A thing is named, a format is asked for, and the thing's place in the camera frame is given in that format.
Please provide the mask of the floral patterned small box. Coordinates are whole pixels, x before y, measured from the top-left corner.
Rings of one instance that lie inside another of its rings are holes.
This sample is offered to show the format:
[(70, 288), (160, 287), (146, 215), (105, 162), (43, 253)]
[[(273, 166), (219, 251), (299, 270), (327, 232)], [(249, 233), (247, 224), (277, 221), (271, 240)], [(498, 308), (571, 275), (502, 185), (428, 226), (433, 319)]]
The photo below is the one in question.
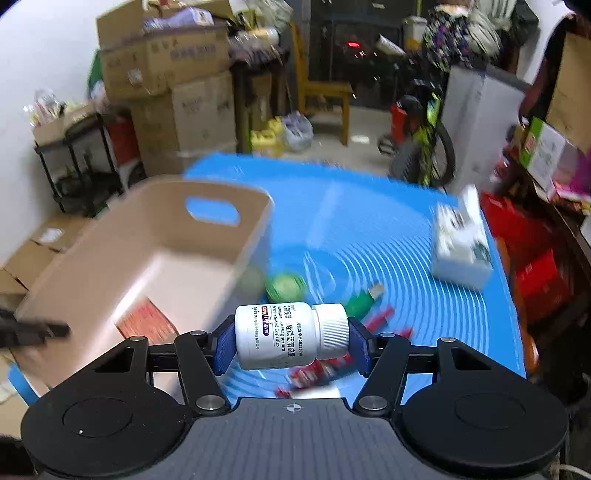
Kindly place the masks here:
[(116, 328), (124, 338), (143, 336), (150, 345), (172, 343), (178, 335), (176, 327), (148, 298), (137, 300)]

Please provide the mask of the upper cardboard box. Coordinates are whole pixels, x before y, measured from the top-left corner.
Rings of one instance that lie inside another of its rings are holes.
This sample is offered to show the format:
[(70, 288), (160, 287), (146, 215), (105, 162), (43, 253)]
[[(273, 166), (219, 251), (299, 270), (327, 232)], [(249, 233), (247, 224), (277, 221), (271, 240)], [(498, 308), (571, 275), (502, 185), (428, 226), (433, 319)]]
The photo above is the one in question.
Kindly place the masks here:
[(96, 28), (111, 102), (161, 95), (229, 68), (228, 26), (206, 10), (164, 14), (127, 1), (99, 16)]

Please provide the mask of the blue silicone baking mat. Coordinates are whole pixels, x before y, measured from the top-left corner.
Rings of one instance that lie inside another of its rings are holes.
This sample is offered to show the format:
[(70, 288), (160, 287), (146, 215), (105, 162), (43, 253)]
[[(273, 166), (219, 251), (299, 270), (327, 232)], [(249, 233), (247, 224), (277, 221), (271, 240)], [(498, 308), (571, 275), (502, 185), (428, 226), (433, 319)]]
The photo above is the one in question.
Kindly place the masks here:
[(479, 293), (431, 274), (435, 208), (453, 204), (453, 197), (335, 167), (226, 154), (197, 162), (180, 179), (269, 194), (266, 278), (301, 275), (308, 303), (344, 303), (380, 283), (385, 292), (373, 310), (394, 308), (389, 331), (410, 330), (416, 344), (427, 346), (454, 337), (524, 372), (517, 313), (500, 258), (493, 258), (492, 276)]

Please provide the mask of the red pliers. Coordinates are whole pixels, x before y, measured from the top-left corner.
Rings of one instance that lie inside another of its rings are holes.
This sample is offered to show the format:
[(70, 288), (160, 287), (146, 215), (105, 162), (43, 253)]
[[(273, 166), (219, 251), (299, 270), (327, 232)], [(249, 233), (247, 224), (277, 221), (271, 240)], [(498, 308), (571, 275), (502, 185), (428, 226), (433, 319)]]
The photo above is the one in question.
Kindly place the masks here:
[[(393, 316), (394, 308), (388, 307), (370, 320), (363, 321), (363, 326), (373, 334), (386, 333), (385, 328)], [(352, 372), (353, 358), (349, 354), (329, 360), (315, 360), (310, 365), (290, 369), (287, 373), (287, 387), (276, 387), (274, 395), (276, 398), (293, 398), (295, 393), (329, 385), (332, 380)]]

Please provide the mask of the green white product box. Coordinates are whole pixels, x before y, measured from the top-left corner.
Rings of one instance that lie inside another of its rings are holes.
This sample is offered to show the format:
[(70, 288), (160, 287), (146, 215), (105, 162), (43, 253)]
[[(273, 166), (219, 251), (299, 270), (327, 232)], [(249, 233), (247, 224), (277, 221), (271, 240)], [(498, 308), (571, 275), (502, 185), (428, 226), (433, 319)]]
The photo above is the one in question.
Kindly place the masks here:
[(568, 185), (577, 173), (580, 150), (553, 127), (534, 117), (529, 125), (519, 162), (548, 192), (556, 184)]

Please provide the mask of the clear plastic bag on floor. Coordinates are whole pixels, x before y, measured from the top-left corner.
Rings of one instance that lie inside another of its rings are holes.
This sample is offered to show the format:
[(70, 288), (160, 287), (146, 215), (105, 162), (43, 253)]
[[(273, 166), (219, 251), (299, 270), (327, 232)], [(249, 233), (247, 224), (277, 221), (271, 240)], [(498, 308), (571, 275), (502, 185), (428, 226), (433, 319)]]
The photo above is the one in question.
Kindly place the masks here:
[(307, 117), (294, 111), (284, 116), (281, 123), (283, 123), (283, 140), (290, 151), (301, 152), (311, 147), (314, 128)]

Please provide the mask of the white freezer cabinet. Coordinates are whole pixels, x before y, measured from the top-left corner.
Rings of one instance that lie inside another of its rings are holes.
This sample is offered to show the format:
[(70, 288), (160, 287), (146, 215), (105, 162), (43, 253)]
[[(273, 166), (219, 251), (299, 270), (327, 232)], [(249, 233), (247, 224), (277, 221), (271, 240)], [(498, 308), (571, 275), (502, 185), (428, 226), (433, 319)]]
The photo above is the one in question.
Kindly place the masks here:
[(452, 67), (443, 112), (456, 154), (448, 193), (456, 195), (468, 184), (480, 190), (488, 186), (528, 88), (527, 82), (494, 66)]

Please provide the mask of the green round ointment tin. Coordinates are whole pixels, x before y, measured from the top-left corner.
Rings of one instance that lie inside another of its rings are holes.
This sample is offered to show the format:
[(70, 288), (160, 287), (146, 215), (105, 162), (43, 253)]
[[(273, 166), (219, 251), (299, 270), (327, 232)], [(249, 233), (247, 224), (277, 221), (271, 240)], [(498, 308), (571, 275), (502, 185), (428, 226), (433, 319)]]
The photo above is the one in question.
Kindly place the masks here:
[(304, 301), (307, 284), (300, 275), (280, 273), (266, 281), (266, 299), (270, 303), (291, 303)]

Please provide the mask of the red gift bag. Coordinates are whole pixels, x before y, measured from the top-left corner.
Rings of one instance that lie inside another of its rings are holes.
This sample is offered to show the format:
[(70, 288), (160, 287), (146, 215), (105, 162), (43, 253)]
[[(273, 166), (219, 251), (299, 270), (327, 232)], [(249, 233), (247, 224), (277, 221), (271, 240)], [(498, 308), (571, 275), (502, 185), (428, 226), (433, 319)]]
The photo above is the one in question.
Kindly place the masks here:
[(527, 321), (538, 322), (570, 300), (572, 289), (559, 268), (555, 229), (511, 200), (490, 193), (481, 194), (481, 208), (493, 237), (506, 246)]

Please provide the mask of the flat cardboard box on floor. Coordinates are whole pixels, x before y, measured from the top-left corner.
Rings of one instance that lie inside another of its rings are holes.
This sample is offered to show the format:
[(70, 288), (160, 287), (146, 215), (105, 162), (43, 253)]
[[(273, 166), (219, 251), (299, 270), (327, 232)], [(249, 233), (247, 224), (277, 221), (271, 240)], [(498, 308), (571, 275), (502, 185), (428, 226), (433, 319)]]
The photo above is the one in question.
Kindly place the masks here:
[(25, 295), (42, 272), (71, 248), (92, 218), (56, 214), (1, 266), (1, 294)]

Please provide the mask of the red bucket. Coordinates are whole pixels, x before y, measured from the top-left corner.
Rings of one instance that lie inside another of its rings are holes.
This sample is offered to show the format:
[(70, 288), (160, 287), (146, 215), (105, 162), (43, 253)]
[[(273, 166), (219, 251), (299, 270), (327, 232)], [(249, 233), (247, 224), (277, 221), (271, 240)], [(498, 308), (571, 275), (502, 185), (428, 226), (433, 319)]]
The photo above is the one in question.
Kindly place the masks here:
[(391, 136), (394, 144), (400, 145), (407, 138), (408, 114), (399, 103), (396, 103), (391, 106), (391, 116)]

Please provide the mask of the wooden chair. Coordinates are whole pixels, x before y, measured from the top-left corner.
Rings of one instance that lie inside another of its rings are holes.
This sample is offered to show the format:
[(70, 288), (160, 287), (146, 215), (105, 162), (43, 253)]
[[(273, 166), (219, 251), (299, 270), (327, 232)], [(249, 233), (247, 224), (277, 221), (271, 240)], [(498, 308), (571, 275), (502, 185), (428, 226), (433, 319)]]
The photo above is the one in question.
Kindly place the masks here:
[(314, 81), (308, 79), (308, 66), (304, 56), (304, 37), (296, 23), (290, 24), (293, 40), (295, 79), (297, 79), (297, 109), (301, 114), (308, 112), (308, 97), (324, 97), (341, 102), (341, 143), (349, 146), (349, 112), (353, 88), (346, 82)]

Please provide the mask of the white pill bottle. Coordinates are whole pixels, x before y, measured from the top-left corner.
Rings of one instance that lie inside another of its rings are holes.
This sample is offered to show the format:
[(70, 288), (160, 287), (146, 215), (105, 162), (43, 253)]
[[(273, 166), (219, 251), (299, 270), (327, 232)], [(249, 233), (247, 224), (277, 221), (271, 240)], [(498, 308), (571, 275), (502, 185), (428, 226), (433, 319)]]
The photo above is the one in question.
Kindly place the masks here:
[(348, 352), (349, 319), (341, 304), (240, 306), (235, 311), (235, 341), (242, 369), (307, 366)]

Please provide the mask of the beige plastic storage bin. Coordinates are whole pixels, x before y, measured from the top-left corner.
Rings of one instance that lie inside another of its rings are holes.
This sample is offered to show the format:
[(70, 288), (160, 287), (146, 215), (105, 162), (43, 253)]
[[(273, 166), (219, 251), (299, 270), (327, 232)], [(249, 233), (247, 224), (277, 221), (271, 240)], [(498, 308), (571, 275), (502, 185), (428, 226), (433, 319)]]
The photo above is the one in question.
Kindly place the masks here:
[(13, 350), (43, 395), (144, 329), (150, 305), (177, 334), (211, 331), (263, 297), (273, 200), (259, 189), (159, 177), (145, 181), (84, 227), (35, 280), (21, 320), (63, 322), (70, 333)]

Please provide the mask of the lower cardboard box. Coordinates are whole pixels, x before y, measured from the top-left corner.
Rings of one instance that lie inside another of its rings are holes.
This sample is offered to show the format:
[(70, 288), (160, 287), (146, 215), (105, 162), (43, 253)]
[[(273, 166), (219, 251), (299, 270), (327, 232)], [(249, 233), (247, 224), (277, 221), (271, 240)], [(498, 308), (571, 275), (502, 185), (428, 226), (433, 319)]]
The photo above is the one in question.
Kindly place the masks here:
[(195, 161), (236, 151), (231, 73), (223, 72), (130, 104), (147, 176), (180, 175)]

